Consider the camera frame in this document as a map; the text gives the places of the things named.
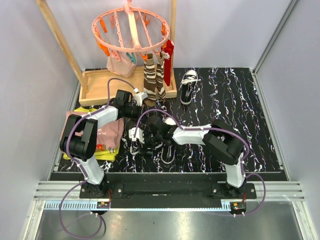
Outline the white shoelace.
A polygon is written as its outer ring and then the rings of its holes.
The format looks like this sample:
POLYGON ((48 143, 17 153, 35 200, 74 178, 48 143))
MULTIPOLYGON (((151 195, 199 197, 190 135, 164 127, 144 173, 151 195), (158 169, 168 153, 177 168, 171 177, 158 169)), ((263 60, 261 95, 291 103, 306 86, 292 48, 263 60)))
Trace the white shoelace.
POLYGON ((139 141, 132 141, 129 147, 129 152, 131 155, 137 155, 141 152, 142 144, 139 141))

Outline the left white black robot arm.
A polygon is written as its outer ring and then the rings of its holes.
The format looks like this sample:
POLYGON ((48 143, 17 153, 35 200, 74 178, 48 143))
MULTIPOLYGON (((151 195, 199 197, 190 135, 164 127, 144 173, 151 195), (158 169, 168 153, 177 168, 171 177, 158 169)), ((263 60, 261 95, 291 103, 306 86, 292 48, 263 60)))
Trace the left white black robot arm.
POLYGON ((59 148, 76 162, 91 184, 90 192, 97 198, 108 193, 108 186, 102 182, 105 174, 94 156, 98 129, 121 118, 137 120, 142 114, 142 105, 148 97, 146 92, 118 90, 116 97, 94 112, 84 115, 70 114, 60 139, 59 148))

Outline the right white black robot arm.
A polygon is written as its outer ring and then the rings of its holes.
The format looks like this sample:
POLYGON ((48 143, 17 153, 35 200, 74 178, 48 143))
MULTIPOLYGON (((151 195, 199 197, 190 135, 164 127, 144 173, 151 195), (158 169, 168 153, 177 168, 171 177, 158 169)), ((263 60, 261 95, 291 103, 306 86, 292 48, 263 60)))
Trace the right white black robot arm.
POLYGON ((245 192, 243 159, 249 154, 247 141, 220 120, 202 126, 178 125, 168 117, 165 120, 153 115, 146 121, 145 129, 137 127, 133 136, 148 148, 163 143, 172 145, 202 145, 223 163, 226 172, 227 192, 239 198, 245 192))

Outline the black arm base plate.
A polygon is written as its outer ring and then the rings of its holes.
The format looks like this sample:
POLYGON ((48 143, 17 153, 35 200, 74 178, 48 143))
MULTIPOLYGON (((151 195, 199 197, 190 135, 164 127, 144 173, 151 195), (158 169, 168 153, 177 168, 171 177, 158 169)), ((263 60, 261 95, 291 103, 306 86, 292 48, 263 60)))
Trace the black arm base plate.
POLYGON ((230 203, 256 200, 254 184, 245 182, 240 188, 217 181, 107 181, 100 186, 85 183, 81 199, 98 200, 103 208, 104 199, 110 199, 114 210, 200 210, 229 211, 230 203))

